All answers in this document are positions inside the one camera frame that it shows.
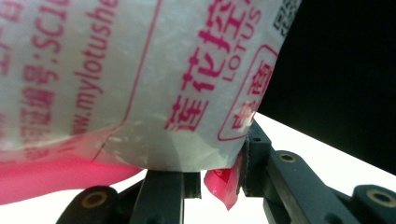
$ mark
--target plastic packaging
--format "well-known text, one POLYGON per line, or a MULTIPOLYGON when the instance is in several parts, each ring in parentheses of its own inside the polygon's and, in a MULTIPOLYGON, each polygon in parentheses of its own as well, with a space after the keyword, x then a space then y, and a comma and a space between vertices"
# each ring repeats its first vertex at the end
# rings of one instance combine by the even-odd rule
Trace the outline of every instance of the plastic packaging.
POLYGON ((231 167, 298 4, 0 1, 0 173, 231 167))
POLYGON ((207 171, 204 183, 207 189, 230 210, 238 200, 239 174, 241 169, 242 155, 239 154, 235 164, 229 169, 217 169, 207 171))

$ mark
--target translucent plastic bag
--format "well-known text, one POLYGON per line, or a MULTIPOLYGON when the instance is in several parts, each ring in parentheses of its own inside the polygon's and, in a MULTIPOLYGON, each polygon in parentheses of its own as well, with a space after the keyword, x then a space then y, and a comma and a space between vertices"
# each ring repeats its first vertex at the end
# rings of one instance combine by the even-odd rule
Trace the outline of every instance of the translucent plastic bag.
POLYGON ((231 167, 298 5, 0 1, 0 175, 231 167))

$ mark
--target black plastic part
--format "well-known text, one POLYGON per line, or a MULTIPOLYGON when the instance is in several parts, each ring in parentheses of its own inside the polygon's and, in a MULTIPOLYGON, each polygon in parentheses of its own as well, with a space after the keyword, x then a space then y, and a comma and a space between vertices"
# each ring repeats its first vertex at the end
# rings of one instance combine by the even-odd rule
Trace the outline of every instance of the black plastic part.
POLYGON ((264 198, 263 208, 270 224, 290 224, 291 220, 283 203, 274 203, 264 198))
POLYGON ((180 224, 184 214, 184 175, 148 171, 130 224, 180 224))
POLYGON ((298 155, 273 151, 267 170, 294 223, 359 223, 298 155))
POLYGON ((201 199, 201 173, 184 173, 184 198, 201 199))
POLYGON ((247 197, 263 197, 265 178, 262 176, 271 151, 271 140, 254 120, 242 148, 240 185, 247 197))
POLYGON ((357 186, 350 210, 361 223, 395 224, 396 193, 375 185, 357 186))
POLYGON ((338 198, 338 200, 341 201, 341 203, 343 203, 347 208, 350 207, 350 200, 351 200, 350 196, 336 189, 332 189, 332 188, 330 189, 332 190, 332 193, 338 198))
POLYGON ((110 187, 85 189, 66 207, 56 223, 120 223, 118 205, 118 193, 110 187))
POLYGON ((120 223, 128 223, 134 211, 134 204, 142 187, 143 180, 132 185, 119 194, 120 197, 120 223))

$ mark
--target screw hole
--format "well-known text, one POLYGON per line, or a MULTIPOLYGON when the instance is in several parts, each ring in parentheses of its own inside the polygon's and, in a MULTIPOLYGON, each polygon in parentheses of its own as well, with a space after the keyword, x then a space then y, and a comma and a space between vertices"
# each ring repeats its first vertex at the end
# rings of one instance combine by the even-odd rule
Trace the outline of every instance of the screw hole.
POLYGON ((333 213, 329 213, 324 217, 324 220, 330 224, 343 224, 343 220, 333 213))
POLYGON ((94 208, 104 203, 106 199, 107 199, 107 194, 105 192, 96 191, 85 196, 81 204, 85 208, 94 208))
POLYGON ((281 154, 280 159, 284 162, 295 162, 296 158, 290 154, 281 154))
POLYGON ((374 202, 379 203, 386 207, 396 207, 396 199, 386 192, 382 192, 378 189, 367 190, 367 196, 374 202))
POLYGON ((383 203, 390 203, 390 198, 386 195, 375 193, 374 197, 383 203))

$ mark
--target white surface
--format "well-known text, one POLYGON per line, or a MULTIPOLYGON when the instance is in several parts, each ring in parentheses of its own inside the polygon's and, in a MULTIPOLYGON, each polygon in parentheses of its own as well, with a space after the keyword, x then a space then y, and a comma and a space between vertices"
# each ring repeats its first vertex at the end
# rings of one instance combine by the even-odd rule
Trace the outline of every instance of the white surface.
MULTIPOLYGON (((256 120, 273 142, 275 149, 293 151, 304 158, 325 184, 346 194, 357 185, 376 184, 396 191, 396 176, 357 160, 344 152, 298 133, 272 119, 257 114, 256 120)), ((145 173, 115 184, 123 190, 143 178, 145 173)), ((55 223, 59 215, 80 190, 51 193, 20 203, 0 206, 0 223, 55 223)), ((268 223, 262 209, 262 199, 245 198, 231 211, 202 187, 202 200, 186 200, 185 223, 268 223)))

